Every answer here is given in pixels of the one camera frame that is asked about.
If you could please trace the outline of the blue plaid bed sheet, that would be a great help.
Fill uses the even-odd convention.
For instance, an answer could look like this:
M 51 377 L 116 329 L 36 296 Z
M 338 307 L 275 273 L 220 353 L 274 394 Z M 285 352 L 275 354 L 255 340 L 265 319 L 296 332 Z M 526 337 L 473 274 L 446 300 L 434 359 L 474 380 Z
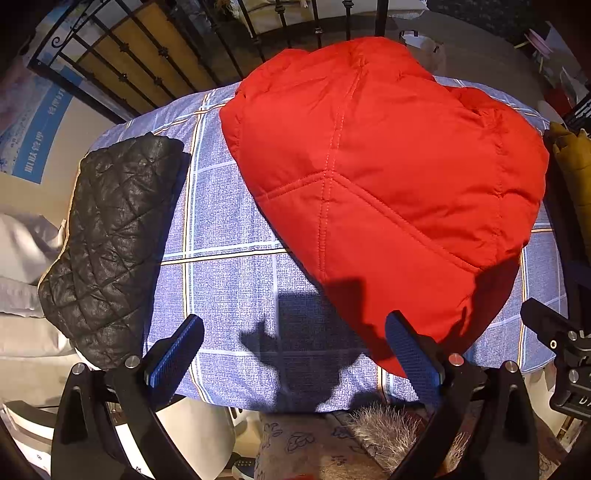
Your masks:
M 259 214 L 221 132 L 219 112 L 234 94 L 229 85 L 187 95 L 96 141 L 104 148 L 160 134 L 191 157 L 145 345 L 199 316 L 204 344 L 178 393 L 214 405 L 325 412 L 414 400 L 410 383 L 370 359 Z

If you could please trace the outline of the red puffer jacket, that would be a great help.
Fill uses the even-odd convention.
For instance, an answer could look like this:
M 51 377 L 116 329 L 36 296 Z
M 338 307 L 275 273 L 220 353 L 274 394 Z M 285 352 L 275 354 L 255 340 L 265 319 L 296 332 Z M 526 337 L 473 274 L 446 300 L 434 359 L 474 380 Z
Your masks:
M 446 353 L 500 312 L 549 163 L 513 108 L 366 37 L 280 52 L 219 117 L 264 219 L 377 365 L 403 371 L 386 340 L 392 311 Z

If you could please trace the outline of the blue white wall poster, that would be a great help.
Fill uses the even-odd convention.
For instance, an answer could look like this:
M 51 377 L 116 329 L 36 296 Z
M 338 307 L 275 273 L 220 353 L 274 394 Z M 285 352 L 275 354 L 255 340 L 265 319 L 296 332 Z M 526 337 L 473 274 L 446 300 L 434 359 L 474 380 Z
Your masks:
M 58 84 L 20 60 L 1 80 L 1 171 L 39 184 L 57 130 L 72 100 Z

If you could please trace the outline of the brown paper shopping bag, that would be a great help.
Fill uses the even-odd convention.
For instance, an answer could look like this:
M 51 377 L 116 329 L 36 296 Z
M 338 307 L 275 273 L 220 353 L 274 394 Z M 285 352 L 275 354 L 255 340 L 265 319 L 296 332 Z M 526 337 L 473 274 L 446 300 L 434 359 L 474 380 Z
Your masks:
M 447 54 L 445 45 L 415 30 L 403 30 L 399 39 L 411 51 L 414 58 L 431 74 L 447 75 Z

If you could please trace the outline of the black quilted folded jacket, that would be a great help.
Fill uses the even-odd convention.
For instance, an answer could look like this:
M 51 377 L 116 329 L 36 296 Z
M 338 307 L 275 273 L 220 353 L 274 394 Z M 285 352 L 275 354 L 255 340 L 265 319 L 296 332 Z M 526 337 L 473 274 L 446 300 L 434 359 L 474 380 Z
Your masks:
M 65 242 L 38 294 L 45 318 L 100 370 L 142 353 L 189 164 L 181 141 L 152 133 L 80 162 Z

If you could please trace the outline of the grey fur trim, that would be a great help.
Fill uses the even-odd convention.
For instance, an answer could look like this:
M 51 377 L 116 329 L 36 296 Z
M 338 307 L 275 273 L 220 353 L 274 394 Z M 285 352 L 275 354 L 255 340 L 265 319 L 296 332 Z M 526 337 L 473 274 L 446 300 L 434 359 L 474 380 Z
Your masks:
M 429 419 L 423 407 L 375 403 L 353 410 L 348 428 L 370 457 L 393 473 L 424 433 Z

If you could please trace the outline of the white grey pillow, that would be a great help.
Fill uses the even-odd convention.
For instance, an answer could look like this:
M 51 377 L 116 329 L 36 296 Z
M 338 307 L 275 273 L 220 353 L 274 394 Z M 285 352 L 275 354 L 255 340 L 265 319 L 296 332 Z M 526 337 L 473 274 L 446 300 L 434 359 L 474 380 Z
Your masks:
M 44 216 L 1 207 L 1 312 L 44 316 L 37 285 L 60 254 L 65 222 L 59 227 Z

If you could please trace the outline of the black iron railing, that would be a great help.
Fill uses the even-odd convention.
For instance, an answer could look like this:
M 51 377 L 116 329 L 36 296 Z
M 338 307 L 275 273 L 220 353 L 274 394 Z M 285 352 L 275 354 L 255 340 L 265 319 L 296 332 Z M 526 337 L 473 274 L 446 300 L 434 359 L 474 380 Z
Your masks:
M 29 68 L 122 123 L 236 82 L 286 48 L 396 28 L 391 1 L 70 1 Z

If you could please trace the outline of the mustard yellow garment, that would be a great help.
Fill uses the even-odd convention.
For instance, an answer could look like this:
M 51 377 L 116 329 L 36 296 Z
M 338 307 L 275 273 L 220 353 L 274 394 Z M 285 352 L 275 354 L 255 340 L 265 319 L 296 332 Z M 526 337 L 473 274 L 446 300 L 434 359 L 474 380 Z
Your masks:
M 584 130 L 575 134 L 551 122 L 545 132 L 550 152 L 557 161 L 573 201 L 587 257 L 591 241 L 591 144 Z

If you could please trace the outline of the floral patterned cloth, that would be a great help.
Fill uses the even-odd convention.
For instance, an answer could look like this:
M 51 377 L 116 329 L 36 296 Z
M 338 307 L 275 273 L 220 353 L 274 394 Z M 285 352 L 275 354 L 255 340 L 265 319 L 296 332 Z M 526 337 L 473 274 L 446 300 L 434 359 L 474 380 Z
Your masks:
M 385 479 L 377 464 L 335 414 L 259 415 L 256 479 Z

